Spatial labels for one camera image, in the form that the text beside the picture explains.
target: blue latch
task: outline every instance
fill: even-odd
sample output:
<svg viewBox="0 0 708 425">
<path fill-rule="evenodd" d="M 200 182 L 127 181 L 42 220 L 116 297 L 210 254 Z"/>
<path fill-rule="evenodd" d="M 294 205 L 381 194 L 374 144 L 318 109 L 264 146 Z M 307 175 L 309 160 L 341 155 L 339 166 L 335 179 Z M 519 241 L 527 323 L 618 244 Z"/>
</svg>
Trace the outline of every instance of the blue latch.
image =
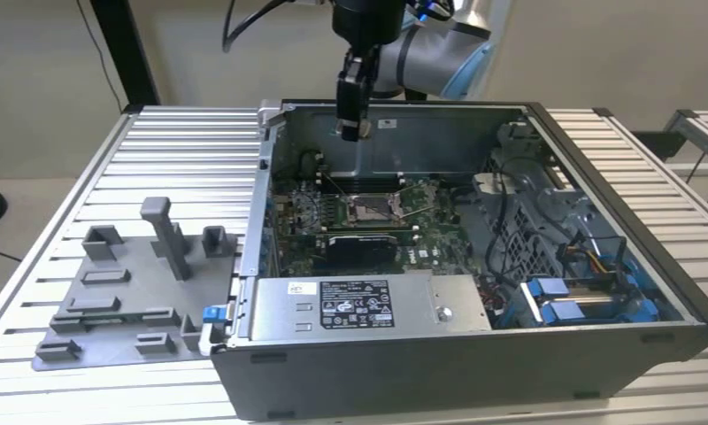
<svg viewBox="0 0 708 425">
<path fill-rule="evenodd" d="M 533 297 L 569 297 L 570 288 L 563 279 L 558 277 L 537 277 L 529 282 Z"/>
<path fill-rule="evenodd" d="M 541 316 L 547 325 L 557 325 L 586 318 L 575 301 L 551 301 L 541 307 Z"/>
<path fill-rule="evenodd" d="M 226 323 L 226 317 L 228 316 L 228 307 L 226 305 L 212 305 L 204 307 L 202 312 L 203 323 Z"/>
</svg>

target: blue drive bracket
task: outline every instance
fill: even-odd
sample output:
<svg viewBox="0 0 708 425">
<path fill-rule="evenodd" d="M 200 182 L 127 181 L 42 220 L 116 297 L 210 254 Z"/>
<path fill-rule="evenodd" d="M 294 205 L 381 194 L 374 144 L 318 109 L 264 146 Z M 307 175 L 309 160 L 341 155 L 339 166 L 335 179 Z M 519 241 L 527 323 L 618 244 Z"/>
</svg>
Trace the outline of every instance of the blue drive bracket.
<svg viewBox="0 0 708 425">
<path fill-rule="evenodd" d="M 114 226 L 90 229 L 35 370 L 204 359 L 204 307 L 228 304 L 239 239 L 220 226 L 183 235 L 168 211 L 167 198 L 144 201 L 156 237 L 126 237 Z"/>
<path fill-rule="evenodd" d="M 569 297 L 570 288 L 559 277 L 535 277 L 529 282 L 533 297 Z"/>
<path fill-rule="evenodd" d="M 565 325 L 586 318 L 581 306 L 573 300 L 545 303 L 541 306 L 541 316 L 546 326 Z"/>
</svg>

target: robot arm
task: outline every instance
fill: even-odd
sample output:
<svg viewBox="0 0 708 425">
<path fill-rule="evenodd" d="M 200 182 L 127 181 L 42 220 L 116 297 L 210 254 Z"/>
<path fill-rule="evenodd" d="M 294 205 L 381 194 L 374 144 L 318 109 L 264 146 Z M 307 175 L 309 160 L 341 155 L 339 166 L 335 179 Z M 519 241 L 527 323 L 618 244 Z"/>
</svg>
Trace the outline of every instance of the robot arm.
<svg viewBox="0 0 708 425">
<path fill-rule="evenodd" d="M 461 99 L 486 72 L 493 46 L 483 16 L 490 1 L 465 0 L 457 11 L 454 0 L 446 2 L 334 2 L 334 31 L 351 45 L 337 90 L 345 140 L 357 142 L 366 133 L 371 97 L 395 97 L 411 89 Z"/>
</svg>

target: warning label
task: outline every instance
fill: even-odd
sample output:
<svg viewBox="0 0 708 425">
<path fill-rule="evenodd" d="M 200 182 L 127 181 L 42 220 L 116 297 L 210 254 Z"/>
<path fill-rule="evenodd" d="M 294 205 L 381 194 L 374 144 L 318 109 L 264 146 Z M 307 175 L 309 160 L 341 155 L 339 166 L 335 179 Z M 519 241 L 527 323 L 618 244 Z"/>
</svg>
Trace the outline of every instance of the warning label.
<svg viewBox="0 0 708 425">
<path fill-rule="evenodd" d="M 321 324 L 326 329 L 393 328 L 389 281 L 321 282 Z"/>
</svg>

